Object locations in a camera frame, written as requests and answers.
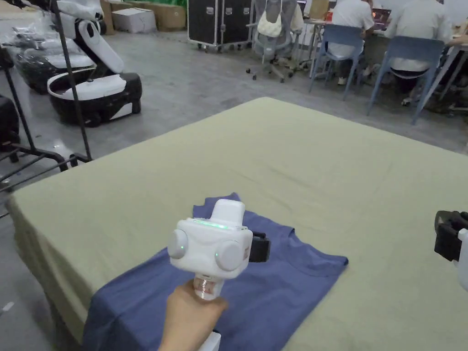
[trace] folded t-shirt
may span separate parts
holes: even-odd
[[[235,193],[224,198],[240,200]],[[218,199],[207,198],[203,206],[194,206],[193,217],[210,218]],[[348,259],[326,255],[302,243],[293,228],[253,212],[245,212],[243,224],[266,233],[270,258],[250,263],[239,277],[225,282],[221,296],[229,309],[216,326],[219,350],[279,351],[327,294]],[[83,349],[157,351],[167,297],[193,277],[172,266],[164,249],[112,280],[91,300]]]

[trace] mattress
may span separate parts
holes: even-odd
[[[468,158],[262,98],[41,180],[8,208],[18,252],[81,340],[93,294],[205,197],[296,228],[350,266],[285,350],[462,350],[468,295],[433,252],[467,210]]]

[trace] gray floor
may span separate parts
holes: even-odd
[[[0,21],[0,33],[9,25]],[[456,152],[461,152],[468,141],[466,126],[460,118],[448,119],[424,112],[418,124],[411,126],[410,111],[389,98],[381,98],[371,116],[366,117],[369,88],[358,95],[351,94],[343,102],[342,89],[334,84],[326,88],[318,82],[308,94],[309,80],[304,73],[285,84],[269,76],[259,76],[257,81],[252,81],[245,69],[258,65],[258,59],[253,59],[247,51],[207,54],[186,44],[184,35],[180,34],[118,33],[106,39],[125,61],[126,71],[140,74],[144,93],[141,115],[88,129],[95,158],[261,96],[292,102]],[[14,78],[37,146],[53,149],[64,156],[84,152],[79,129],[59,123],[48,98],[31,92],[16,72]],[[10,96],[3,75],[0,75],[0,94]],[[47,166],[47,162],[37,164],[34,170]],[[8,162],[2,162],[0,173],[10,168]],[[0,308],[10,301],[15,302],[15,306],[0,317],[0,349],[51,350],[55,336],[47,303],[40,286],[15,252],[13,234],[11,220],[1,219]]]

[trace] caster wheel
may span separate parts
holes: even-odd
[[[138,100],[138,101],[135,101],[133,104],[132,104],[132,113],[133,114],[138,114],[141,112],[141,101]]]
[[[1,189],[4,189],[4,188],[7,188],[8,186],[10,186],[10,180],[9,179],[6,179],[4,181],[2,181],[0,183],[0,190]],[[5,192],[7,193],[12,193],[13,192],[13,188],[8,188],[7,190],[5,190]]]
[[[86,119],[85,126],[89,128],[96,128],[101,125],[102,119],[101,115],[98,112],[88,115]]]
[[[17,154],[17,153],[14,153],[13,155],[10,155],[9,159],[10,159],[10,162],[11,162],[11,163],[17,163],[17,162],[20,161],[20,159],[18,158],[18,154]]]

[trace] hand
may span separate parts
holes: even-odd
[[[223,298],[199,298],[193,290],[193,280],[178,286],[168,297],[159,351],[197,351],[226,309]]]
[[[468,44],[468,35],[464,34],[458,38],[453,39],[451,42],[447,44],[447,46],[456,46],[456,45],[464,45]]]

